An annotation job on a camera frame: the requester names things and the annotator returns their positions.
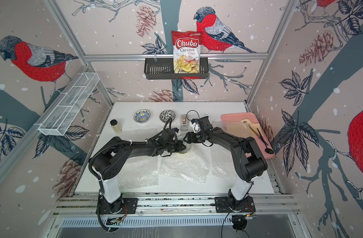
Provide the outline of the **bubble wrap sheet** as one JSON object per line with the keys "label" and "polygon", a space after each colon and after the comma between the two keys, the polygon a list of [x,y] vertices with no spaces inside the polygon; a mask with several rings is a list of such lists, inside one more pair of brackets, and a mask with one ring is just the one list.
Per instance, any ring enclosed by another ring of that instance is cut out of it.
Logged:
{"label": "bubble wrap sheet", "polygon": [[[118,133],[117,136],[127,141],[144,141],[158,133],[156,129],[132,130]],[[158,181],[158,158],[139,156],[127,159],[118,174],[119,187],[123,189],[137,189],[156,186]]]}
{"label": "bubble wrap sheet", "polygon": [[188,153],[173,153],[163,157],[160,175],[195,183],[205,183],[209,173],[209,162],[196,145],[187,145]]}
{"label": "bubble wrap sheet", "polygon": [[223,179],[235,179],[235,171],[232,154],[229,150],[213,145],[211,147],[212,174],[214,177]]}

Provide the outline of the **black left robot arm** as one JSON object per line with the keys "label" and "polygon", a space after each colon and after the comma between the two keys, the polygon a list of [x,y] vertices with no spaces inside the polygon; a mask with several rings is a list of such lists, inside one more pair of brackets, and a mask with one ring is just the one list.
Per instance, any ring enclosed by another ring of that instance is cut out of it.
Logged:
{"label": "black left robot arm", "polygon": [[186,150],[186,146],[176,136],[161,137],[145,141],[127,141],[116,136],[105,144],[88,162],[88,169],[100,185],[100,194],[108,204],[121,204],[122,193],[119,188],[118,174],[126,161],[134,157],[168,157],[173,153]]}

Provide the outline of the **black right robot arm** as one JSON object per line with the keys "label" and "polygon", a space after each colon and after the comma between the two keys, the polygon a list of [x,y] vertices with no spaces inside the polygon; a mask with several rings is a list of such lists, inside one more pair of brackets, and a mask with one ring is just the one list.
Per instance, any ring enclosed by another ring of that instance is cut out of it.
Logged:
{"label": "black right robot arm", "polygon": [[187,133],[183,141],[196,144],[208,141],[219,145],[231,152],[232,161],[237,177],[234,185],[228,192],[229,206],[233,210],[240,210],[246,203],[249,191],[254,185],[254,179],[267,170],[267,162],[252,137],[242,138],[231,135],[219,127],[197,133]]}

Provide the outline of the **pink floral leaf bowl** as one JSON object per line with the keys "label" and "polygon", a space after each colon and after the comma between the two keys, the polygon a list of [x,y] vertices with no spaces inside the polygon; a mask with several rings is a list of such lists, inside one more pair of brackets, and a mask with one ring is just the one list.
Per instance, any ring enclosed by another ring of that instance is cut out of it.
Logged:
{"label": "pink floral leaf bowl", "polygon": [[160,113],[159,119],[166,123],[169,119],[174,120],[176,118],[176,113],[172,110],[164,110]]}

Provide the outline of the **pink plastic tray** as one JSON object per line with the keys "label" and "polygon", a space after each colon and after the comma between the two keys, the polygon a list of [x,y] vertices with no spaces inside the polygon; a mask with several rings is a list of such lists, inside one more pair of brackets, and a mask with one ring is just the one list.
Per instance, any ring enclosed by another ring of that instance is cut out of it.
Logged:
{"label": "pink plastic tray", "polygon": [[260,122],[253,113],[223,114],[221,120],[224,123],[225,131],[237,137],[252,137],[257,142],[265,159],[272,159],[275,156],[271,144],[264,133]]}

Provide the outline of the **blue yellow patterned bowl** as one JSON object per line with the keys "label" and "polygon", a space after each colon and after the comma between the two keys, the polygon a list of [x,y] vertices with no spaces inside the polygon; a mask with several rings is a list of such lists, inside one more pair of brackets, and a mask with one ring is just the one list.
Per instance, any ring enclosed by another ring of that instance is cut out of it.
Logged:
{"label": "blue yellow patterned bowl", "polygon": [[134,114],[133,119],[135,122],[143,124],[148,122],[150,117],[151,114],[148,110],[139,110]]}

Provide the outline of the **gold spoon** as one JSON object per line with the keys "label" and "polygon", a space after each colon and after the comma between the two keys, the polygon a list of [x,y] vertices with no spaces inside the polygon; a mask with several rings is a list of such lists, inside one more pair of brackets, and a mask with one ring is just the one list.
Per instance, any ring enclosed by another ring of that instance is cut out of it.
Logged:
{"label": "gold spoon", "polygon": [[258,132],[256,132],[253,128],[252,128],[252,126],[251,126],[251,124],[250,123],[248,123],[247,121],[243,121],[243,123],[245,124],[245,125],[247,125],[249,128],[250,128],[250,130],[258,137],[258,138],[261,138],[261,136],[260,136],[260,134],[258,133]]}

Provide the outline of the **glass jar black lid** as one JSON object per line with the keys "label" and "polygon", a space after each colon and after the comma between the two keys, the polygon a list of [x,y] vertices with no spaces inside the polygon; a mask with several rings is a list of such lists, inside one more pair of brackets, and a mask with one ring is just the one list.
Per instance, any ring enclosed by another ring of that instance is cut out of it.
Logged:
{"label": "glass jar black lid", "polygon": [[117,120],[115,120],[115,119],[111,120],[110,125],[115,133],[122,132],[122,126]]}

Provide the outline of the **red cassava chips bag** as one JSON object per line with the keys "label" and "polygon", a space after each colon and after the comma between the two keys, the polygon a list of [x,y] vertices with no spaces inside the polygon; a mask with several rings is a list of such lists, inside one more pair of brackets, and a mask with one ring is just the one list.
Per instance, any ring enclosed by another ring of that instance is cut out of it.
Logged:
{"label": "red cassava chips bag", "polygon": [[172,31],[173,63],[182,70],[199,72],[202,32]]}

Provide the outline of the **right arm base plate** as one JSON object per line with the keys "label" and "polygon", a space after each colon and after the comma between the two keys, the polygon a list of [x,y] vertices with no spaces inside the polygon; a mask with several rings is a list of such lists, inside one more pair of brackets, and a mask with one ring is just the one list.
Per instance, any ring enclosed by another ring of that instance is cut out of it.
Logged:
{"label": "right arm base plate", "polygon": [[214,204],[217,213],[229,213],[230,211],[254,213],[256,211],[254,200],[251,196],[247,196],[240,201],[231,197],[215,197]]}

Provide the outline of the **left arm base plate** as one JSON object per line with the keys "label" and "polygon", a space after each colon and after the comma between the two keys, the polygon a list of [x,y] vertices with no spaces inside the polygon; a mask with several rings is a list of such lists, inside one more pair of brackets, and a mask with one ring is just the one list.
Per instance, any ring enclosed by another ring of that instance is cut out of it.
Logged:
{"label": "left arm base plate", "polygon": [[110,204],[104,197],[97,201],[97,208],[100,215],[113,214],[135,214],[138,204],[137,198],[119,198],[114,203]]}

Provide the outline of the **white mesh wall shelf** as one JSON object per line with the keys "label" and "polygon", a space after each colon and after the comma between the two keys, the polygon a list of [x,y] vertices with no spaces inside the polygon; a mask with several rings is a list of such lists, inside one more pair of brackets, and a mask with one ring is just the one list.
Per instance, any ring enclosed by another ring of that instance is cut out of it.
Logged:
{"label": "white mesh wall shelf", "polygon": [[99,76],[94,72],[79,73],[71,81],[70,89],[60,94],[60,101],[38,130],[43,135],[64,136],[99,81]]}

